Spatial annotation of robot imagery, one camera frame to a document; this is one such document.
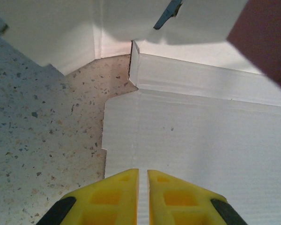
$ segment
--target white panel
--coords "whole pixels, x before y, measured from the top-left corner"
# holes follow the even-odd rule
[[[96,57],[95,8],[91,0],[0,1],[0,17],[10,27],[3,37],[37,64],[67,74]]]
[[[140,52],[261,74],[225,41],[246,2],[186,0],[177,17],[138,42]]]
[[[281,107],[139,90],[106,103],[103,148],[106,176],[140,168],[140,225],[147,169],[224,195],[248,224],[281,225]]]
[[[131,62],[139,89],[281,106],[280,87],[264,75],[136,53]]]

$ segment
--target granite surface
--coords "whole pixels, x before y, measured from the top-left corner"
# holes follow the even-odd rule
[[[64,77],[0,38],[0,225],[36,224],[104,177],[104,103],[136,90],[128,65],[129,56],[107,58]]]

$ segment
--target corrugated plastic board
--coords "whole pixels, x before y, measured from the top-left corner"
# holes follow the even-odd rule
[[[139,57],[135,51],[131,80],[138,87],[146,71],[149,74],[154,69],[159,75],[167,72],[166,64],[154,65],[154,59],[150,59],[153,63],[147,70],[142,70],[145,60],[134,57]],[[181,76],[185,74],[177,74],[178,80],[188,78]],[[159,80],[162,82],[167,83],[165,77]],[[278,88],[264,82],[265,86],[272,85],[276,99],[281,100]],[[248,96],[251,102],[246,102],[177,90],[175,86],[140,88],[105,105],[105,175],[140,168],[138,224],[148,224],[147,169],[226,196],[248,224],[281,224],[281,107],[266,105],[262,97]]]

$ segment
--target box flap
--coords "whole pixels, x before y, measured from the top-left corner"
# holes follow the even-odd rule
[[[281,106],[281,89],[264,75],[141,53],[133,42],[130,80],[139,89]]]
[[[141,53],[145,54],[261,74],[257,67],[227,41],[192,45],[169,45],[163,41],[152,43],[146,39],[137,41],[137,44],[140,46]]]

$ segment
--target speckled countertop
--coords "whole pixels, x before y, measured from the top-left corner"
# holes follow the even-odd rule
[[[0,39],[0,225],[36,224],[62,195],[103,178],[104,103],[136,90],[128,64],[98,60],[64,77]]]

